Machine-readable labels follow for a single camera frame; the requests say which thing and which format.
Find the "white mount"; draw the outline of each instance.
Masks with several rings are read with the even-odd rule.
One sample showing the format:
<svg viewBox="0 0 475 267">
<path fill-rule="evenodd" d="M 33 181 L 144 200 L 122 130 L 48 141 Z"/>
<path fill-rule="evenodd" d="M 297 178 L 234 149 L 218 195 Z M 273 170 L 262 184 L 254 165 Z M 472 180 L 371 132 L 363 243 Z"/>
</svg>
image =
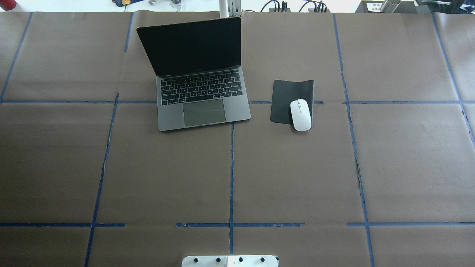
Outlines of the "white mount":
<svg viewBox="0 0 475 267">
<path fill-rule="evenodd" d="M 279 267 L 272 255 L 187 256 L 181 267 Z"/>
</svg>

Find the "mouse pad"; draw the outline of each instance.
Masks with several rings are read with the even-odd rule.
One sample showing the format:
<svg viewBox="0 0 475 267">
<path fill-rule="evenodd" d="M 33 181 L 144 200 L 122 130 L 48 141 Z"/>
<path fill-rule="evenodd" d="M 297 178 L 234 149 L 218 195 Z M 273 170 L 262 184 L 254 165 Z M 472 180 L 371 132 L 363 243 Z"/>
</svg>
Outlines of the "mouse pad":
<svg viewBox="0 0 475 267">
<path fill-rule="evenodd" d="M 304 82 L 274 81 L 270 121 L 280 124 L 293 124 L 290 103 L 297 99 L 307 101 L 310 117 L 314 110 L 314 80 Z"/>
</svg>

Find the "laptop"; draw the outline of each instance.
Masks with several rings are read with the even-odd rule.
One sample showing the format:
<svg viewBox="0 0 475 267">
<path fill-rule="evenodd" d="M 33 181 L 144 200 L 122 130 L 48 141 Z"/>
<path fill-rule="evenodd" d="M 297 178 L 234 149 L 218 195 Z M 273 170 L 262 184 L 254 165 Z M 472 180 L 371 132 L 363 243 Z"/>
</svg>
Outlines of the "laptop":
<svg viewBox="0 0 475 267">
<path fill-rule="evenodd" d="M 241 18 L 137 28 L 157 76 L 160 131 L 251 118 Z"/>
</svg>

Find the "metal cup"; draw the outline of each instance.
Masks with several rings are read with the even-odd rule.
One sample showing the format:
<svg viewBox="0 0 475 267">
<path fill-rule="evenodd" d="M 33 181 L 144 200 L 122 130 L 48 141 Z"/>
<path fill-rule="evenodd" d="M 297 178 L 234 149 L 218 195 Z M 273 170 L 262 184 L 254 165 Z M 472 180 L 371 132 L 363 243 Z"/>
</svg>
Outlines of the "metal cup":
<svg viewBox="0 0 475 267">
<path fill-rule="evenodd" d="M 381 11 L 383 13 L 394 13 L 400 3 L 401 0 L 384 0 L 381 5 Z"/>
</svg>

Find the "mouse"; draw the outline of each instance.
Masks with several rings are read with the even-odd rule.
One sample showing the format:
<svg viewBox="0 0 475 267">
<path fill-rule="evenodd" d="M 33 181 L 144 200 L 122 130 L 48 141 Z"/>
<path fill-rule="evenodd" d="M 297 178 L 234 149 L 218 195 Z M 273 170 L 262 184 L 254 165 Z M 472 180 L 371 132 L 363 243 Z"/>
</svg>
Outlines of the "mouse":
<svg viewBox="0 0 475 267">
<path fill-rule="evenodd" d="M 307 101 L 297 99 L 290 103 L 290 112 L 292 113 L 292 121 L 294 128 L 299 132 L 308 131 L 312 127 L 312 118 L 308 109 Z"/>
</svg>

